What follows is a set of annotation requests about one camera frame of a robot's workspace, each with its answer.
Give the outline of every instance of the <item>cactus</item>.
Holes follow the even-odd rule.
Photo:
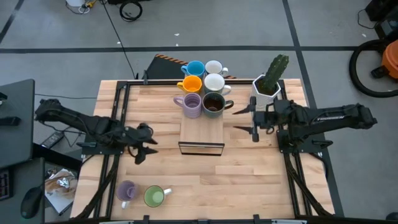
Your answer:
[[[257,81],[258,92],[269,96],[273,95],[275,93],[275,85],[285,71],[288,63],[289,56],[287,55],[278,55],[274,58],[269,65],[265,77]]]

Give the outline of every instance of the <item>potted plant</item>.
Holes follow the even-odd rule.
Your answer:
[[[289,56],[278,55],[269,65],[267,73],[260,75],[253,81],[251,96],[256,97],[258,108],[264,109],[266,105],[274,102],[274,98],[280,92],[278,80],[288,63]]]

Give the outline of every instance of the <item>keyboard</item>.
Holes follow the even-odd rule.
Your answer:
[[[10,173],[7,169],[0,170],[0,200],[12,197]]]

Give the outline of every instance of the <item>dark mug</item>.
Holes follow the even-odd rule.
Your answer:
[[[219,115],[223,114],[224,110],[234,106],[234,101],[225,100],[224,97],[217,92],[207,93],[203,97],[201,103],[203,112],[209,118],[217,118]]]

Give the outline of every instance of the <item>white bucket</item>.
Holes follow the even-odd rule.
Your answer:
[[[85,0],[67,0],[67,3],[71,7],[80,7],[85,3]]]

